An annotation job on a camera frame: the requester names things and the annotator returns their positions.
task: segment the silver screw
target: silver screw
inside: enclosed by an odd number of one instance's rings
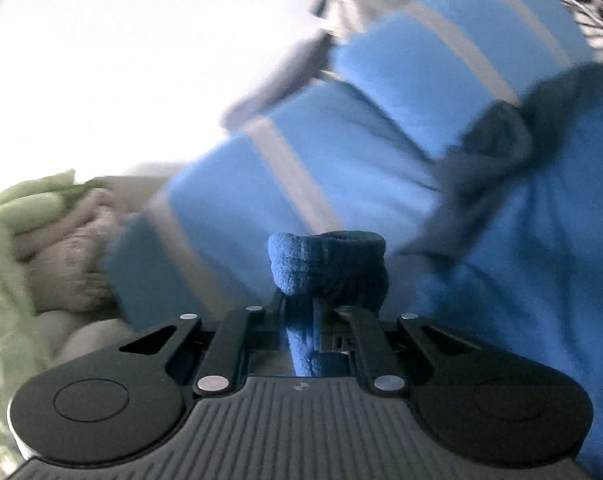
[[[402,389],[406,383],[401,377],[397,377],[396,375],[382,375],[376,378],[374,384],[378,390],[396,392]]]
[[[205,392],[220,392],[228,388],[229,380],[221,375],[207,375],[197,381],[197,388]]]

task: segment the blue towel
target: blue towel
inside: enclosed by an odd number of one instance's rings
[[[347,372],[347,357],[317,352],[321,312],[313,300],[328,306],[360,306],[378,313],[388,290],[385,251],[384,238],[365,231],[312,236],[281,233],[268,239],[275,285],[294,298],[287,303],[284,319],[297,376]]]

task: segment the white surface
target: white surface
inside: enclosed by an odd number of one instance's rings
[[[0,190],[208,152],[228,105],[315,32],[312,1],[3,0]]]

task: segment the green cloth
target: green cloth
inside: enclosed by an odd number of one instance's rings
[[[33,302],[15,261],[13,236],[59,220],[86,191],[99,184],[74,184],[75,172],[23,182],[0,193],[0,474],[22,458],[8,428],[8,404],[18,388],[51,365],[46,342],[25,330]]]

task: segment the beige stripe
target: beige stripe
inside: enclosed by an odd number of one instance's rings
[[[528,6],[521,0],[504,0],[505,3],[510,5],[513,10],[519,14],[521,19],[528,25],[534,32],[539,36],[540,40],[549,48],[551,54],[555,57],[557,62],[564,67],[568,68],[572,66],[572,61],[568,53],[561,47],[557,38],[553,36],[546,26],[539,20],[534,12],[532,12]]]
[[[501,99],[513,105],[520,104],[517,94],[502,79],[502,76],[491,65],[488,58],[453,23],[446,20],[433,9],[429,9],[418,2],[406,7],[405,12],[421,22],[424,27],[437,34],[448,48],[466,63],[472,73],[496,99]]]
[[[343,229],[323,191],[270,118],[260,116],[250,121],[243,131],[252,140],[310,232],[319,234]]]
[[[231,301],[219,288],[214,276],[206,269],[206,264],[195,251],[179,220],[173,214],[168,194],[160,191],[144,209],[150,219],[162,247],[177,266],[194,296],[214,319],[222,319],[228,311],[241,306],[239,301]]]

